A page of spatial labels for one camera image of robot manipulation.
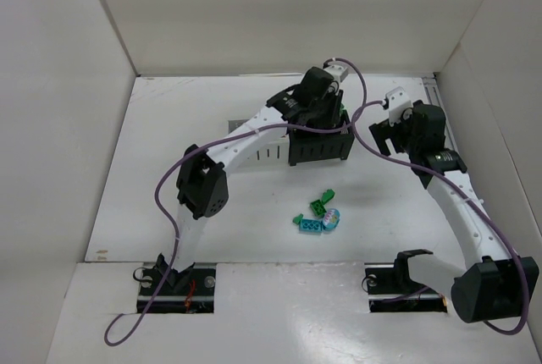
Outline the green square lego brick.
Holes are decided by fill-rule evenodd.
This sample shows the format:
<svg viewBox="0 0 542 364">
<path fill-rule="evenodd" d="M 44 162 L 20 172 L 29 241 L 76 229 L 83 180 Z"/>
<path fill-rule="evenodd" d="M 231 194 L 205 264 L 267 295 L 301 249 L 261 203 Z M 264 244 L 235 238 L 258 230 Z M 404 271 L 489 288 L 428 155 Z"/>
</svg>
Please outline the green square lego brick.
<svg viewBox="0 0 542 364">
<path fill-rule="evenodd" d="M 325 213 L 327 212 L 324 204 L 321 200 L 312 201 L 310 204 L 310 209 L 312 210 L 312 213 L 317 218 L 322 218 Z"/>
</svg>

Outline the cyan printed round lego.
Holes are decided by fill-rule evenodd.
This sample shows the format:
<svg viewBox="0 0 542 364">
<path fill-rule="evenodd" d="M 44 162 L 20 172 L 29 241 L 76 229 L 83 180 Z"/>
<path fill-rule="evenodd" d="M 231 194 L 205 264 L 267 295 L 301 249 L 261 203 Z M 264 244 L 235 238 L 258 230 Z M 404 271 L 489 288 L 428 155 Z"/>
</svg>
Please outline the cyan printed round lego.
<svg viewBox="0 0 542 364">
<path fill-rule="evenodd" d="M 335 208 L 330 208 L 326 211 L 321 220 L 323 231 L 333 231 L 338 226 L 339 222 L 340 212 Z"/>
</svg>

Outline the white double container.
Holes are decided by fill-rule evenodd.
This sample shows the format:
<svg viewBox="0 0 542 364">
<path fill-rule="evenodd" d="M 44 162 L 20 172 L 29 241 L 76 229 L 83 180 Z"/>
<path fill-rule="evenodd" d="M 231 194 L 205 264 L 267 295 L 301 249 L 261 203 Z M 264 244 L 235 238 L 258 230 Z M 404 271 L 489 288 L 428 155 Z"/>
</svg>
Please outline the white double container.
<svg viewBox="0 0 542 364">
<path fill-rule="evenodd" d="M 266 168 L 286 165 L 288 162 L 289 139 L 286 128 L 273 128 L 262 131 L 261 127 L 272 124 L 267 117 L 247 119 L 231 130 L 229 137 L 238 136 L 249 131 L 253 135 L 223 144 L 225 152 L 224 164 L 235 168 Z"/>
</svg>

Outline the black double container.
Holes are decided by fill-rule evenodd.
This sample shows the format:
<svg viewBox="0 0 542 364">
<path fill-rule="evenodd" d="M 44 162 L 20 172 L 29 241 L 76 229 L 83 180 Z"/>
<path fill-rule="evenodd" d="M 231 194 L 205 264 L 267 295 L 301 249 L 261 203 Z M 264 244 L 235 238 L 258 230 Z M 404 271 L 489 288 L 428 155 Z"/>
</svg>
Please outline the black double container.
<svg viewBox="0 0 542 364">
<path fill-rule="evenodd" d="M 346 160 L 355 136 L 351 128 L 334 134 L 319 134 L 303 130 L 290 130 L 288 164 L 309 163 L 339 159 Z"/>
</svg>

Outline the small green lego piece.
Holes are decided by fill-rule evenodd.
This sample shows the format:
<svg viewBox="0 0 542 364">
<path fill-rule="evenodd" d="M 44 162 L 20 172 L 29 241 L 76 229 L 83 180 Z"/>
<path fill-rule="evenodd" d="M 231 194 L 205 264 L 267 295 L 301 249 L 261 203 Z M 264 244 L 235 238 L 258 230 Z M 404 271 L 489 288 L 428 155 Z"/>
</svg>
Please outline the small green lego piece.
<svg viewBox="0 0 542 364">
<path fill-rule="evenodd" d="M 292 219 L 292 223 L 295 224 L 295 225 L 300 225 L 302 219 L 303 219 L 303 214 L 300 213 L 299 215 L 295 216 L 295 217 Z"/>
</svg>

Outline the cyan flat lego brick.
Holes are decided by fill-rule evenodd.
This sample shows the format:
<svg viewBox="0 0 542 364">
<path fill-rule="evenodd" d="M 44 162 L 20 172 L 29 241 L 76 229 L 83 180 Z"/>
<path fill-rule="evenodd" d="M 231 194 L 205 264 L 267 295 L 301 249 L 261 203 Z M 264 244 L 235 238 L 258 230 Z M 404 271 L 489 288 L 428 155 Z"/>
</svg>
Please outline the cyan flat lego brick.
<svg viewBox="0 0 542 364">
<path fill-rule="evenodd" d="M 299 223 L 299 230 L 302 233 L 321 234 L 324 227 L 321 220 L 303 218 Z"/>
</svg>

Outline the green and blue lego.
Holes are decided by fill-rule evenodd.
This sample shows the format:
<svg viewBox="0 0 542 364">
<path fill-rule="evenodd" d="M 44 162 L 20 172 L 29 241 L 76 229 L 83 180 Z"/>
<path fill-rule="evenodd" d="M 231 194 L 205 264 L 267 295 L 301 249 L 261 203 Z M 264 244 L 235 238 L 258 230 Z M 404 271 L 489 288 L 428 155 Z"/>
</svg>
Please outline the green and blue lego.
<svg viewBox="0 0 542 364">
<path fill-rule="evenodd" d="M 347 112 L 347 110 L 346 110 L 346 107 L 345 107 L 343 104 L 341 104 L 341 105 L 340 105 L 340 117 L 341 117 L 342 119 L 344 119 L 344 118 L 347 117 L 347 115 L 348 115 L 348 112 Z"/>
</svg>

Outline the aluminium rail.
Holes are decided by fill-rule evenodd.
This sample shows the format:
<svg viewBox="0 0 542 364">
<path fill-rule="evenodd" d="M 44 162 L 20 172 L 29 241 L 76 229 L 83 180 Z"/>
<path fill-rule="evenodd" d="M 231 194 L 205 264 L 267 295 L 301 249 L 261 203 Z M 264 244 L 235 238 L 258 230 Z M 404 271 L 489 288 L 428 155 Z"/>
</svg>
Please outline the aluminium rail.
<svg viewBox="0 0 542 364">
<path fill-rule="evenodd" d="M 427 103 L 434 108 L 439 108 L 438 113 L 443 119 L 445 146 L 451 150 L 457 150 L 456 141 L 451 129 L 451 125 L 444 108 L 444 103 L 440 95 L 440 88 L 435 74 L 429 74 L 422 77 L 423 88 L 426 92 Z"/>
</svg>

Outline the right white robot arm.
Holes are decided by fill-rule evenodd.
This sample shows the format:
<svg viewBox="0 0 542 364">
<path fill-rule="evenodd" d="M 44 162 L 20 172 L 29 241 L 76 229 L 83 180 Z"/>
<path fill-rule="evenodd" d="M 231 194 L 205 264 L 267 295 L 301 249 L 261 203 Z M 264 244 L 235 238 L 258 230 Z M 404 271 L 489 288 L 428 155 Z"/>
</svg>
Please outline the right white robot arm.
<svg viewBox="0 0 542 364">
<path fill-rule="evenodd" d="M 405 153 L 410 168 L 435 200 L 461 248 L 456 267 L 428 250 L 403 251 L 395 259 L 399 280 L 425 285 L 451 299 L 465 323 L 519 317 L 522 328 L 539 276 L 490 220 L 476 196 L 461 156 L 445 146 L 445 113 L 420 101 L 384 105 L 388 118 L 369 128 L 379 155 Z"/>
</svg>

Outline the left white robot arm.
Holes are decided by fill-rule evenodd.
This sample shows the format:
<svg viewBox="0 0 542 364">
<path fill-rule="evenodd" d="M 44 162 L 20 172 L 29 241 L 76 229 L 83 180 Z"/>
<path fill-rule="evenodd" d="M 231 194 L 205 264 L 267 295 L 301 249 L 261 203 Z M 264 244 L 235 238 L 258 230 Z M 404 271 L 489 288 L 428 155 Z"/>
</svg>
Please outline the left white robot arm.
<svg viewBox="0 0 542 364">
<path fill-rule="evenodd" d="M 281 136 L 301 131 L 318 138 L 347 131 L 341 112 L 341 83 L 348 75 L 344 66 L 312 67 L 301 82 L 270 97 L 244 124 L 207 148 L 189 147 L 176 186 L 180 233 L 171 268 L 181 273 L 195 262 L 195 251 L 207 220 L 229 200 L 228 178 L 247 158 Z"/>
</svg>

